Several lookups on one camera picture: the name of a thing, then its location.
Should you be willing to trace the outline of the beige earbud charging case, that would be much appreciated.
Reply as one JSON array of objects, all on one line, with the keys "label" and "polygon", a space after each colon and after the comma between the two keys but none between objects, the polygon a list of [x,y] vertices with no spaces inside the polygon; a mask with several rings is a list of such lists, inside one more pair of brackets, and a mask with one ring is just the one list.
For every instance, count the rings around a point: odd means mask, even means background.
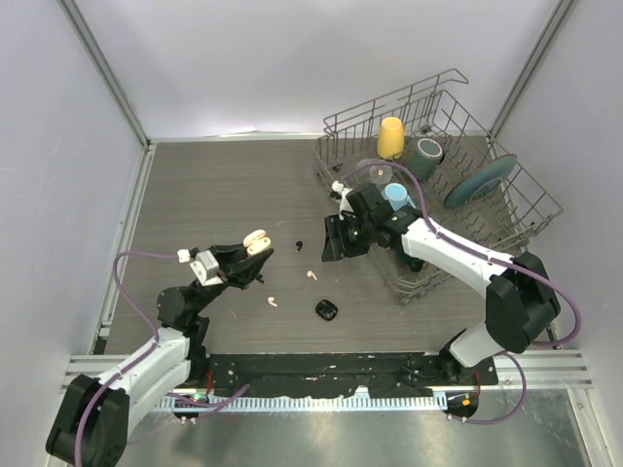
[{"label": "beige earbud charging case", "polygon": [[272,246],[272,240],[265,230],[259,229],[249,233],[242,241],[246,254],[256,256]]}]

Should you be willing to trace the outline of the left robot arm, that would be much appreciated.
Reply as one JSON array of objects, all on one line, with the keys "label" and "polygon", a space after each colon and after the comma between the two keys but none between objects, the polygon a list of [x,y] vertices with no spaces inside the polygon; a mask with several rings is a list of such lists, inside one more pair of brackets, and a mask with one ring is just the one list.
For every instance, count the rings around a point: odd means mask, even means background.
[{"label": "left robot arm", "polygon": [[158,316],[147,321],[153,336],[131,356],[95,377],[79,374],[69,383],[47,454],[73,466],[116,465],[131,432],[167,393],[205,381],[209,320],[202,311],[227,289],[246,289],[273,252],[263,230],[237,244],[178,250],[173,258],[190,267],[193,281],[158,295]]}]

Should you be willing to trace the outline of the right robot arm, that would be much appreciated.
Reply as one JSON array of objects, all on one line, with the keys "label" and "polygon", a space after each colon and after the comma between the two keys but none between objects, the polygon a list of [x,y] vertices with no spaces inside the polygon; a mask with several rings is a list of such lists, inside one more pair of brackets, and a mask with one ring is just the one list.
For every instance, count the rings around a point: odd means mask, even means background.
[{"label": "right robot arm", "polygon": [[433,358],[434,377],[463,383],[484,360],[503,351],[524,352],[559,315],[546,270],[532,253],[513,257],[490,251],[443,229],[411,205],[393,209],[370,183],[351,189],[336,182],[331,197],[340,207],[324,220],[322,261],[354,258],[378,245],[434,265],[484,299],[483,322],[442,347]]}]

